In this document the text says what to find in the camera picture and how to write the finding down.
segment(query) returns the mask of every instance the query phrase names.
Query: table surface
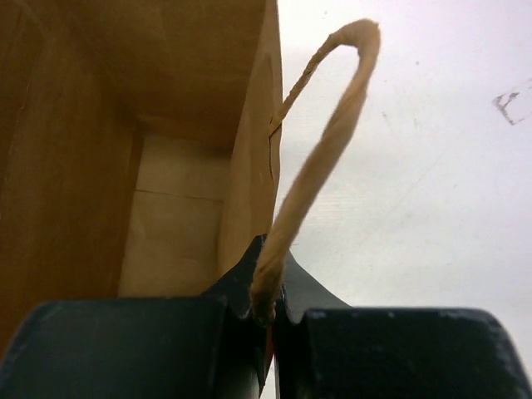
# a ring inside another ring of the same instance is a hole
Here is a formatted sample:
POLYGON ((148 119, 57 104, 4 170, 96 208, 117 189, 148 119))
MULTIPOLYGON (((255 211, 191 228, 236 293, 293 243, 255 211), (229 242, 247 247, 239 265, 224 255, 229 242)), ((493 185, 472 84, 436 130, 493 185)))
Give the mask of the table surface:
MULTIPOLYGON (((532 2, 279 0, 285 95, 327 35, 379 22, 356 135, 293 254, 352 306, 475 307, 532 370, 532 2)), ((341 47, 283 124, 278 205, 357 65, 341 47)), ((273 374, 265 398, 274 397, 273 374)))

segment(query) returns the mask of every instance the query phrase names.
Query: brown paper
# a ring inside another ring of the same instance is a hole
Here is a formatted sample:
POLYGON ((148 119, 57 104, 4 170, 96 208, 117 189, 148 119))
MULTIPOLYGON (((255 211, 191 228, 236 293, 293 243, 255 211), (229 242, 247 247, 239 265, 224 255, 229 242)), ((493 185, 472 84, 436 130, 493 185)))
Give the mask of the brown paper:
POLYGON ((40 302, 195 295, 268 231, 274 0, 0 2, 0 347, 40 302))

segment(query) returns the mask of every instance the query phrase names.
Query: twisted paper handle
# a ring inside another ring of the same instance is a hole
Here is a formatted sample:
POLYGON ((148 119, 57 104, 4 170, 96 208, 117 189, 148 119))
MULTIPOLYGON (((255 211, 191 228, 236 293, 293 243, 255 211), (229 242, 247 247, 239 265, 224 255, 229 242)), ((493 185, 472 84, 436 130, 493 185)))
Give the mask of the twisted paper handle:
POLYGON ((329 119, 321 140, 293 182, 259 255, 249 294, 254 319, 261 326, 269 325, 275 319, 275 301, 283 283, 284 260, 290 245, 318 192, 353 136, 366 100, 367 85, 377 64, 377 55, 381 46, 378 25, 373 21, 362 19, 329 35, 307 64, 270 124, 273 135, 301 90, 307 85, 318 64, 340 45, 354 46, 358 49, 360 58, 358 69, 329 119))

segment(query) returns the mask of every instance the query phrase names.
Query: brown handle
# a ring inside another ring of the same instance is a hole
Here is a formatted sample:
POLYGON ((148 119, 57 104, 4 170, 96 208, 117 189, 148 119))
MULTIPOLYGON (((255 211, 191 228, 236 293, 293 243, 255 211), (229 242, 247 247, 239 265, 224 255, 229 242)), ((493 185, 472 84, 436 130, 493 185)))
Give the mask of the brown handle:
POLYGON ((261 326, 269 325, 275 319, 275 300, 283 283, 284 260, 290 245, 357 126, 366 100, 367 85, 377 64, 381 46, 378 25, 373 21, 362 19, 349 23, 329 35, 307 64, 270 124, 273 135, 281 126, 301 90, 307 85, 318 64, 340 45, 354 46, 358 49, 360 57, 358 69, 329 119, 321 140, 293 182, 259 255, 249 295, 254 319, 261 326))

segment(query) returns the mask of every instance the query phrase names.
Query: paper bag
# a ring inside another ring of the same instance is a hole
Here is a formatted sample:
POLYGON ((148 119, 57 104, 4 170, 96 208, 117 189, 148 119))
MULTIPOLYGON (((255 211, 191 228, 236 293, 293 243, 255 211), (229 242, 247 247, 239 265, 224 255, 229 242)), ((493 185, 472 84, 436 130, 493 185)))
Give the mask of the paper bag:
POLYGON ((0 347, 51 299, 189 296, 268 232, 274 0, 0 2, 0 347))

